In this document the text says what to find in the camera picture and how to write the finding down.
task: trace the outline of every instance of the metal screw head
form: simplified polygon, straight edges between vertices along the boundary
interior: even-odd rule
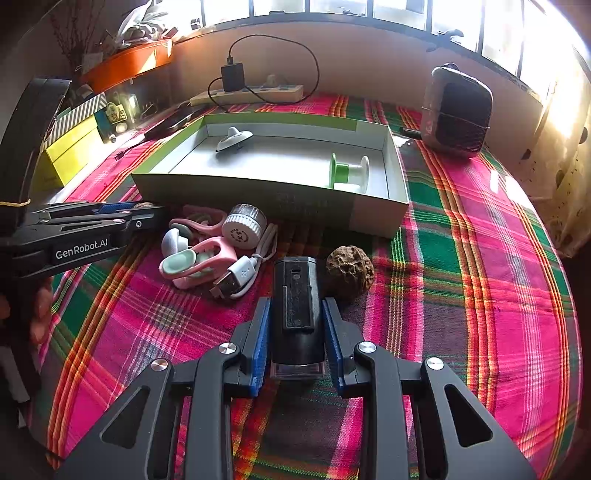
[[[359,342],[357,348],[363,353],[374,353],[377,347],[373,342]]]
[[[232,342],[224,342],[222,343],[217,349],[220,353],[224,355],[229,355],[230,353],[234,353],[238,347]]]
[[[429,358],[427,358],[427,366],[431,370],[441,370],[444,367],[444,365],[445,364],[443,363],[443,360],[436,356],[430,356]]]
[[[155,372],[161,372],[168,368],[168,360],[165,358],[157,358],[150,364],[150,368]]]

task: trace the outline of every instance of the phone charger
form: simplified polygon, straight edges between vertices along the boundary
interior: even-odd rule
[[[242,63],[230,63],[222,67],[222,85],[224,92],[236,92],[242,90],[244,82],[244,65]]]

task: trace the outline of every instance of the white plastic piece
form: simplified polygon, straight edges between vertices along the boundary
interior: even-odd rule
[[[222,235],[233,247],[252,250],[259,241],[266,225],[243,213],[232,213],[222,225]]]
[[[115,131],[119,134],[127,132],[127,124],[125,122],[120,122],[115,125]]]
[[[181,236],[178,228],[171,228],[162,239],[161,250],[164,258],[187,248],[189,248],[189,239]]]
[[[244,142],[247,138],[252,137],[252,132],[244,130],[244,132],[240,132],[236,127],[230,127],[228,129],[228,136],[223,140],[220,140],[217,144],[216,152],[220,152],[227,148],[233,147],[234,145],[239,144],[240,142]]]
[[[363,157],[360,165],[349,165],[349,181],[359,185],[359,193],[365,193],[369,183],[369,158]]]

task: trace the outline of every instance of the usb connector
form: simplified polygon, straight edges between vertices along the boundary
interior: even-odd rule
[[[213,297],[227,299],[239,291],[255,276],[257,264],[256,258],[248,258],[246,255],[240,257],[228,267],[224,275],[213,282],[210,290]]]

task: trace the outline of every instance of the white usb cable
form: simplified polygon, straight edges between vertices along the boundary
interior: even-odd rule
[[[234,262],[224,275],[213,282],[210,290],[215,298],[239,299],[246,294],[256,280],[261,265],[277,252],[278,226],[269,223],[256,246],[252,257],[246,255]]]

